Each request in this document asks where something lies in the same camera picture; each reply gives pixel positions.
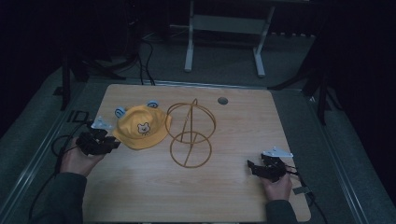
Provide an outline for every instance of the dark sleeve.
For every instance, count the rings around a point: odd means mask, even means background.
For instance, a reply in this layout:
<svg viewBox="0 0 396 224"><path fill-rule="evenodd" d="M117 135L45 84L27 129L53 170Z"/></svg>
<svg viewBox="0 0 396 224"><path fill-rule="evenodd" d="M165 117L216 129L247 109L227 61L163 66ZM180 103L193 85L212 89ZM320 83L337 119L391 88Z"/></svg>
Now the dark sleeve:
<svg viewBox="0 0 396 224"><path fill-rule="evenodd" d="M298 223L296 215L289 201L275 200L265 205L268 224Z"/></svg>
<svg viewBox="0 0 396 224"><path fill-rule="evenodd" d="M82 223L82 199L87 178L83 175L56 175L49 190L44 210L30 223Z"/></svg>

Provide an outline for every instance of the yellow hat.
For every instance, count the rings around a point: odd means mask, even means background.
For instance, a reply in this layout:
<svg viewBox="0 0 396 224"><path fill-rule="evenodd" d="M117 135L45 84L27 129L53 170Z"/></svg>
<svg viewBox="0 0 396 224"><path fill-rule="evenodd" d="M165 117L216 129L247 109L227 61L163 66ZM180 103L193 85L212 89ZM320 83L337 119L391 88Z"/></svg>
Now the yellow hat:
<svg viewBox="0 0 396 224"><path fill-rule="evenodd" d="M168 135L165 122L170 127L171 119L170 116L166 119L160 108L133 106L118 120L113 135L133 149L153 147Z"/></svg>

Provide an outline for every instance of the white metal leg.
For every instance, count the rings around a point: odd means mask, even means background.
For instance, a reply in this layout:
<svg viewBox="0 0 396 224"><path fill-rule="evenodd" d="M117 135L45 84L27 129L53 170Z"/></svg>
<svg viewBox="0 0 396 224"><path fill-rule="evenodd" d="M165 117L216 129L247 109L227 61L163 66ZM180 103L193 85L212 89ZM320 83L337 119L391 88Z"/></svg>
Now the white metal leg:
<svg viewBox="0 0 396 224"><path fill-rule="evenodd" d="M262 46L264 45L265 37L267 37L268 30L271 24L271 19L274 15L274 11L275 11L275 7L271 7L267 20L265 21L264 26L262 27L262 35L260 38L260 43L256 48L253 48L254 61L256 62L257 75L259 77L265 76L264 66L262 64Z"/></svg>
<svg viewBox="0 0 396 224"><path fill-rule="evenodd" d="M189 45L187 46L184 71L190 72L192 69L192 58L194 53L193 32L194 29L197 29L261 35L259 45L253 48L253 56L258 76L264 77L265 72L261 56L262 46L264 45L265 37L268 34L274 11L275 7L271 7L266 20L194 15L194 1L190 0Z"/></svg>
<svg viewBox="0 0 396 224"><path fill-rule="evenodd" d="M189 45L187 46L186 63L184 64L185 72L190 72L192 69L192 55L194 54L194 43L192 42L192 35L194 31L193 17L194 17L194 1L190 0Z"/></svg>

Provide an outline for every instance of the metal stand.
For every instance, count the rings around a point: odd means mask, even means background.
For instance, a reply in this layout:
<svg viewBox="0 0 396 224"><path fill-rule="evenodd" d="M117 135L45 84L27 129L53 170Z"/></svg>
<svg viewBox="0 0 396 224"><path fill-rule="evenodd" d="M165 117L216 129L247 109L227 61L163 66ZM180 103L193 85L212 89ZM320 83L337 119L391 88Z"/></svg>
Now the metal stand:
<svg viewBox="0 0 396 224"><path fill-rule="evenodd" d="M278 85L267 87L267 90L270 91L281 91L289 85L300 81L304 78L308 78L305 83L302 93L305 96L312 97L317 89L319 89L319 98L318 98L318 118L322 125L326 125L324 118L324 111L326 110L326 94L327 94L327 86L328 86L328 71L319 71L316 69L309 70L302 74L297 74L295 77L292 77L289 80L286 80Z"/></svg>
<svg viewBox="0 0 396 224"><path fill-rule="evenodd" d="M267 37L271 19L274 15L275 7L271 7L266 20L255 20L245 18L229 18L206 15L194 15L194 1L190 0L190 25L189 25L189 45L187 46L186 62L184 70L190 72L192 69L192 56L194 52L193 32L194 30L207 30L217 32L230 32L240 34L261 35L260 43L253 48L253 55L256 62L259 77L264 77L264 66L262 64L262 46Z"/></svg>
<svg viewBox="0 0 396 224"><path fill-rule="evenodd" d="M78 49L74 49L72 52L67 49L62 57L62 111L66 109L70 102L70 70L73 71L77 81L87 81L89 76L85 70L85 64L107 77L118 80L125 79L125 77L118 76L95 60L92 60Z"/></svg>

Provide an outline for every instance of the wooden table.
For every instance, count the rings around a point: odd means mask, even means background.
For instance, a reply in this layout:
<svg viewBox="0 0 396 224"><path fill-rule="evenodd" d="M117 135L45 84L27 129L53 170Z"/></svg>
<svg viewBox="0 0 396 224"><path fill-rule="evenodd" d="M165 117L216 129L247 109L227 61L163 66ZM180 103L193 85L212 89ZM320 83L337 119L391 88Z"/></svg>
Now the wooden table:
<svg viewBox="0 0 396 224"><path fill-rule="evenodd" d="M218 103L220 97L227 105ZM84 221L101 222L260 222L266 219L266 202L260 179L252 175L247 160L262 164L264 150L280 147L290 151L271 92L224 88L110 85L97 113L117 124L119 106L159 102L163 111L174 104L206 107L216 118L209 138L212 154L198 168L184 168L170 155L171 135L160 144L134 150L121 144L97 164L88 177L84 197ZM172 135L181 133L187 110L172 112ZM213 130L212 120L193 110L193 129L203 135ZM183 144L173 145L173 150ZM207 156L209 144L194 145L189 162ZM294 165L292 159L282 159ZM294 177L294 187L300 182ZM290 196L299 221L310 219L303 194Z"/></svg>

